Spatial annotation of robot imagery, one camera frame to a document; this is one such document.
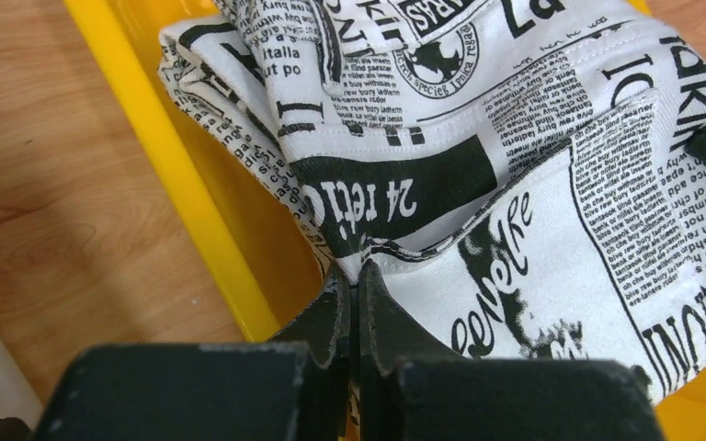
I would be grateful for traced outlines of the newspaper print garment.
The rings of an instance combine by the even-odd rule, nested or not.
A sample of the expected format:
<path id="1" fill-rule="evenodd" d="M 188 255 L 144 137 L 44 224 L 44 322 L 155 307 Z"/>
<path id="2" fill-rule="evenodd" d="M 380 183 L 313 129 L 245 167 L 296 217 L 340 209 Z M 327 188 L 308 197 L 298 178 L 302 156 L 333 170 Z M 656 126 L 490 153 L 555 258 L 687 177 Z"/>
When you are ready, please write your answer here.
<path id="1" fill-rule="evenodd" d="M 159 35 L 176 105 L 469 358 L 706 367 L 706 61 L 626 1 L 220 1 Z"/>

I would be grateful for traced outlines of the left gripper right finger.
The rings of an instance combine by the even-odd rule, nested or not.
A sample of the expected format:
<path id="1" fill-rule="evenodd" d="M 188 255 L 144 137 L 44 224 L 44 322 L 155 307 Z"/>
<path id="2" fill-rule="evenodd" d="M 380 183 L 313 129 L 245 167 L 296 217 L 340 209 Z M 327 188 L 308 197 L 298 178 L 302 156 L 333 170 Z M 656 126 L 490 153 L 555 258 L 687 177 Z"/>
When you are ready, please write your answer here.
<path id="1" fill-rule="evenodd" d="M 611 361 L 459 356 L 359 275 L 359 433 L 364 440 L 660 440 L 631 371 Z"/>

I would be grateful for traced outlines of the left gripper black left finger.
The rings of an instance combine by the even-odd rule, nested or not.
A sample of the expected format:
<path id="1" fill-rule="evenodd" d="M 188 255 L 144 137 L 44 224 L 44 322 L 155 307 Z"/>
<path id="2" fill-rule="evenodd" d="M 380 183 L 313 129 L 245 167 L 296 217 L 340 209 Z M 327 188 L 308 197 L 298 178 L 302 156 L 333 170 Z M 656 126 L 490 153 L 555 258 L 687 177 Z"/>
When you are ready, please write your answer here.
<path id="1" fill-rule="evenodd" d="M 346 432 L 347 282 L 261 343 L 111 344 L 65 370 L 37 440 L 337 440 Z"/>

